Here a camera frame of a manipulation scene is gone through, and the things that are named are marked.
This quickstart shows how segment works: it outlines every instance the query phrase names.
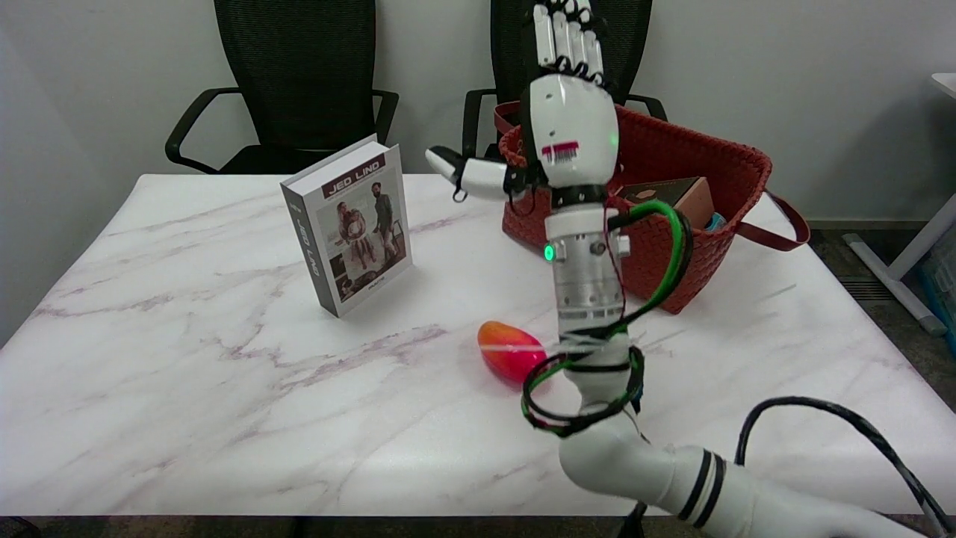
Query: mesh chair back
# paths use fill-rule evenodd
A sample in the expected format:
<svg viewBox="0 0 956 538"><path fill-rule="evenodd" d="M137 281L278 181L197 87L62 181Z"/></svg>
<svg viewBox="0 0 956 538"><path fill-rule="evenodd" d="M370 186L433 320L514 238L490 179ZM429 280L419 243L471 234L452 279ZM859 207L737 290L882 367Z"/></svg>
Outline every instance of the mesh chair back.
<svg viewBox="0 0 956 538"><path fill-rule="evenodd" d="M259 142L338 149L375 132L375 0L214 0Z"/></svg>
<svg viewBox="0 0 956 538"><path fill-rule="evenodd" d="M651 19L651 0L591 0L607 21L601 42L604 74L615 102L623 103L641 66ZM521 44L523 0L491 0L491 64L498 102L517 101L528 85Z"/></svg>

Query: brown box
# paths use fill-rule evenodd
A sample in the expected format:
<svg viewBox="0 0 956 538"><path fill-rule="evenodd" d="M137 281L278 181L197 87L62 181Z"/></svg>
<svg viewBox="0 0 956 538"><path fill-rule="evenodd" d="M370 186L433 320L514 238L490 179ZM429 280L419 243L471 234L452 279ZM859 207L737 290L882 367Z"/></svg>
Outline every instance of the brown box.
<svg viewBox="0 0 956 538"><path fill-rule="evenodd" d="M663 203L683 213L690 225L704 230L714 215L714 203L710 199L710 186L705 177L686 177L656 183L642 183L622 187L616 196L638 205L648 200Z"/></svg>

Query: robotic arm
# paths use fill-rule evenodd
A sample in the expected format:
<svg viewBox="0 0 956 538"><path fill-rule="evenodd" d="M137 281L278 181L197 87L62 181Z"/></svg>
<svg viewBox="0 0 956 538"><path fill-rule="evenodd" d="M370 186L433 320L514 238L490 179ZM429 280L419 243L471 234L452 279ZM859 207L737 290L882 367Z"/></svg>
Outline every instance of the robotic arm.
<svg viewBox="0 0 956 538"><path fill-rule="evenodd" d="M574 335L623 315L615 264L630 247L626 236L607 232L617 212L604 208L617 164L618 123L603 87L598 21L589 0L539 1L528 1L525 13L532 75L521 101L527 168L464 159L442 146L425 157L456 195L508 200L536 186L552 190L545 227L555 252L559 332ZM581 368L566 372L581 393L582 414L606 409L626 392L628 362L624 333L593 346L576 363ZM758 479L704 448L654 447L629 407L564 437L559 458L578 486L657 506L716 538L920 536L875 512Z"/></svg>

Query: photo of two people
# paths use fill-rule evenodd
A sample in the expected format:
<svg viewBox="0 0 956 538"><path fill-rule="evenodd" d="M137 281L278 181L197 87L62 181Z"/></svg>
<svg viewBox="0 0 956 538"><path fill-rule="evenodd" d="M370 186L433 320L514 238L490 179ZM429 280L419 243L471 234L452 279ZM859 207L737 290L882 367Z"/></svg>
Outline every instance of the photo of two people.
<svg viewBox="0 0 956 538"><path fill-rule="evenodd" d="M326 243L341 301L405 257L401 208L392 201L396 190L396 185L377 181L369 189L355 188L322 212L336 219L335 227L325 229L335 230Z"/></svg>

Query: red woven basket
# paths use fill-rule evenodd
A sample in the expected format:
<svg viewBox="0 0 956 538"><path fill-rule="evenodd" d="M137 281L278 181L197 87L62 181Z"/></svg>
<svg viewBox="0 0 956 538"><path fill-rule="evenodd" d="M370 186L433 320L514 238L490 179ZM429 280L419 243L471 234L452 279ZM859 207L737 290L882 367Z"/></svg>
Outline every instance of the red woven basket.
<svg viewBox="0 0 956 538"><path fill-rule="evenodd" d="M608 184L609 192L625 185L704 176L710 186L714 210L728 222L714 232L694 230L690 266L673 295L661 305L664 310L674 314L680 312L704 289L727 255L735 235L780 251L792 250L809 240L810 229L806 221L789 204L772 194L778 207L791 220L796 240L743 222L744 215L760 199L771 173L771 160L760 150L620 106L618 126L619 166ZM520 126L510 130L498 148L510 165L527 165ZM612 196L609 203L611 207L627 211L628 204L620 198ZM534 200L525 196L514 202L514 210L506 204L502 228L515 239L543 248L547 243L544 219L550 213L551 194L547 189L540 189ZM624 288L646 300L657 289L670 261L670 225L664 217L653 215L629 226L625 232L631 238L632 254L621 264Z"/></svg>

